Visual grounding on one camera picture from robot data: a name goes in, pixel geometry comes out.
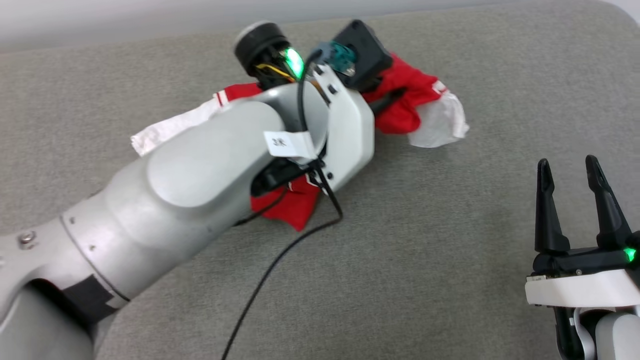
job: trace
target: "red fabric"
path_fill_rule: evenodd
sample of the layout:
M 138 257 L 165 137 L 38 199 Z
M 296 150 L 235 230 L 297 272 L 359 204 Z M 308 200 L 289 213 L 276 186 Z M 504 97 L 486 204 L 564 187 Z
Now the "red fabric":
M 438 78 L 411 67 L 396 54 L 392 56 L 393 64 L 381 73 L 382 83 L 362 97 L 373 102 L 392 90 L 406 87 L 404 95 L 376 117 L 376 127 L 385 134 L 412 133 L 420 127 L 415 107 L 440 98 L 441 92 L 434 89 Z
M 391 68 L 382 72 L 383 80 L 378 88 L 362 95 L 367 102 L 372 102 L 380 99 L 391 90 L 406 87 L 404 95 L 376 117 L 376 127 L 387 134 L 411 133 L 420 126 L 420 117 L 415 111 L 415 107 L 440 98 L 441 92 L 435 90 L 438 78 L 423 74 L 395 54 L 393 54 L 393 58 L 394 62 Z M 229 101 L 253 96 L 259 92 L 260 88 L 256 84 L 238 84 L 225 88 Z M 262 197 L 252 197 L 251 209 L 253 211 L 264 209 L 276 201 L 281 191 L 276 190 Z M 307 176 L 301 176 L 289 183 L 286 192 L 284 198 L 272 209 L 265 212 L 263 216 L 282 220 L 293 226 L 295 230 L 302 231 L 314 212 L 320 189 L 310 184 Z

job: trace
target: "green light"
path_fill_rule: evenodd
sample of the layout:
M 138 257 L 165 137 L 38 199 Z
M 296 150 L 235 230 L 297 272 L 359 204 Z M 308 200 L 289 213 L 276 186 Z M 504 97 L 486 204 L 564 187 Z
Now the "green light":
M 630 247 L 625 249 L 625 253 L 627 254 L 627 259 L 629 260 L 629 262 L 633 261 L 636 257 L 636 250 L 631 249 Z
M 305 62 L 300 57 L 297 51 L 295 51 L 292 47 L 288 48 L 284 52 L 285 61 L 287 65 L 293 71 L 293 74 L 296 78 L 302 77 L 302 72 L 305 70 Z

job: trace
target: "white background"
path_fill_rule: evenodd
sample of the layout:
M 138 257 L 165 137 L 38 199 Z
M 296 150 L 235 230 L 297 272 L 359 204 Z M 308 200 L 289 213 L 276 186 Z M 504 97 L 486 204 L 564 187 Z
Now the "white background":
M 0 0 L 0 53 L 514 1 L 528 0 Z M 640 20 L 640 0 L 607 1 Z

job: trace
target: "black cable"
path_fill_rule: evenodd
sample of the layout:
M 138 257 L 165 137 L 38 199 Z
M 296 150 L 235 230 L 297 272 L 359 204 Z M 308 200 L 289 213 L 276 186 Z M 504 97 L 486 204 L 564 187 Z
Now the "black cable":
M 298 85 L 298 113 L 300 115 L 300 124 L 301 124 L 301 126 L 303 128 L 303 131 L 307 131 L 307 120 L 305 118 L 305 110 L 304 110 L 304 102 L 303 102 L 303 89 L 304 89 L 305 76 L 307 74 L 307 67 L 308 67 L 309 63 L 314 61 L 321 54 L 322 54 L 322 52 L 316 51 L 316 52 L 312 53 L 307 58 L 307 60 L 305 61 L 305 67 L 304 67 L 304 71 L 303 71 L 302 77 L 301 77 L 300 81 L 298 82 L 298 84 L 299 84 Z M 320 161 L 316 159 L 316 160 L 311 162 L 311 165 L 313 166 L 314 170 L 316 171 L 316 174 L 320 177 L 321 187 L 324 188 L 324 190 L 326 190 L 326 194 L 327 194 L 327 196 L 329 196 L 329 199 L 331 200 L 331 203 L 333 204 L 333 207 L 335 208 L 336 212 L 338 213 L 338 217 L 336 219 L 333 219 L 333 220 L 329 221 L 329 222 L 325 222 L 324 224 L 321 224 L 321 225 L 319 225 L 319 226 L 307 231 L 306 233 L 300 235 L 300 237 L 298 237 L 292 243 L 290 243 L 271 262 L 271 264 L 269 265 L 269 268 L 267 269 L 267 271 L 265 271 L 264 275 L 262 275 L 262 278 L 260 279 L 260 282 L 258 283 L 258 286 L 256 286 L 256 288 L 254 289 L 253 293 L 251 294 L 251 297 L 249 298 L 249 301 L 244 306 L 244 309 L 243 309 L 242 313 L 240 314 L 240 317 L 238 318 L 238 321 L 236 322 L 236 326 L 234 327 L 234 330 L 231 332 L 231 336 L 229 337 L 229 340 L 227 341 L 227 346 L 225 347 L 225 351 L 222 354 L 221 360 L 227 360 L 227 356 L 229 355 L 229 351 L 231 350 L 231 346 L 234 344 L 234 340 L 236 339 L 238 331 L 240 330 L 240 326 L 242 326 L 242 322 L 244 321 L 244 318 L 246 317 L 247 313 L 249 313 L 249 308 L 251 308 L 251 305 L 253 304 L 253 301 L 258 296 L 258 293 L 260 292 L 260 290 L 264 286 L 264 283 L 267 281 L 267 278 L 269 277 L 269 275 L 271 275 L 273 269 L 277 266 L 277 264 L 280 262 L 280 260 L 282 260 L 282 258 L 284 258 L 284 256 L 287 255 L 287 253 L 291 249 L 293 249 L 297 244 L 302 242 L 302 240 L 308 238 L 309 236 L 317 233 L 320 230 L 323 230 L 323 229 L 326 229 L 327 227 L 330 227 L 332 225 L 338 224 L 342 220 L 342 217 L 343 217 L 342 208 L 340 207 L 340 204 L 338 203 L 338 199 L 336 199 L 335 194 L 333 193 L 333 190 L 331 190 L 331 186 L 329 186 L 329 182 L 326 180 L 326 177 L 324 176 Z
M 234 226 L 240 226 L 240 225 L 245 225 L 246 223 L 248 223 L 249 221 L 261 216 L 262 214 L 266 213 L 267 211 L 271 210 L 274 206 L 278 205 L 278 203 L 280 201 L 282 201 L 282 199 L 284 199 L 284 195 L 287 195 L 287 187 L 284 186 L 282 188 L 282 193 L 280 194 L 280 196 L 278 196 L 277 199 L 275 199 L 271 204 L 265 206 L 264 208 L 260 209 L 260 211 L 256 211 L 255 213 L 249 215 L 248 217 L 242 219 L 242 220 L 238 220 L 238 222 L 236 222 L 234 224 Z

